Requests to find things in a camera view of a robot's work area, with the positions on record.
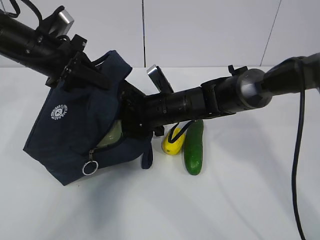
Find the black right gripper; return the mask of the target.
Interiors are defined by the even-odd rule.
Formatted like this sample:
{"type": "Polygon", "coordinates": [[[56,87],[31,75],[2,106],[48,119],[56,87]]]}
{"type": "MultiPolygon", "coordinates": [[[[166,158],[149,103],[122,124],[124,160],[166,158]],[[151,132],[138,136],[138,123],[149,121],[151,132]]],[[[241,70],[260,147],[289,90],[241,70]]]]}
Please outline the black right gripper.
{"type": "Polygon", "coordinates": [[[142,138],[148,135],[157,137],[165,133],[164,126],[150,127],[144,116],[145,94],[138,88],[124,80],[119,85],[118,97],[120,100],[120,112],[122,131],[125,135],[142,138]]]}

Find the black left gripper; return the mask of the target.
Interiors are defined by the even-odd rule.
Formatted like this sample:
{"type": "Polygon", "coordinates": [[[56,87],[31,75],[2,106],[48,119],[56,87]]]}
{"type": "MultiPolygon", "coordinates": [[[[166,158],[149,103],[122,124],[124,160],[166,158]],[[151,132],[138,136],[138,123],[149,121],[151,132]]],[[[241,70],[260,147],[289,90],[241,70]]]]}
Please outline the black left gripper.
{"type": "Polygon", "coordinates": [[[55,64],[53,75],[49,76],[45,85],[57,87],[61,81],[68,89],[84,88],[87,86],[108,90],[111,80],[102,74],[84,53],[87,40],[76,34],[73,38],[60,35],[57,38],[58,56],[52,57],[48,62],[55,64]]]}

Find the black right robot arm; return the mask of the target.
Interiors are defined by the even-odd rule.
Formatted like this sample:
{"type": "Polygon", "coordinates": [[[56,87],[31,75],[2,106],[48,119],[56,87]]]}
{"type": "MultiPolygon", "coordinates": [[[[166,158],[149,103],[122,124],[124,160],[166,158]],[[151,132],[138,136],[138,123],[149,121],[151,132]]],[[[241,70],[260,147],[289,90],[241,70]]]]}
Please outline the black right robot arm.
{"type": "Polygon", "coordinates": [[[320,55],[290,57],[268,71],[228,67],[229,75],[175,92],[157,65],[147,70],[158,93],[146,95],[124,82],[119,91],[122,131],[131,135],[164,134],[164,126],[214,119],[267,106],[274,96],[320,86],[320,55]]]}

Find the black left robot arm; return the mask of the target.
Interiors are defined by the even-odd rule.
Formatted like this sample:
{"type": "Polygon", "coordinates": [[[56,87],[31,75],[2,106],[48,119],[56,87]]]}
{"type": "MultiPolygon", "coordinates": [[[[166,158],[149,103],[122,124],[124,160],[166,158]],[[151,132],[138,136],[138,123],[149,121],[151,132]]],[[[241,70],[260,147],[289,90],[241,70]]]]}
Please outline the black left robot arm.
{"type": "Polygon", "coordinates": [[[2,11],[0,54],[47,76],[45,84],[50,88],[64,82],[66,89],[92,85],[108,90],[111,80],[85,54],[85,38],[49,32],[48,24],[56,17],[52,14],[37,29],[32,29],[2,11]]]}

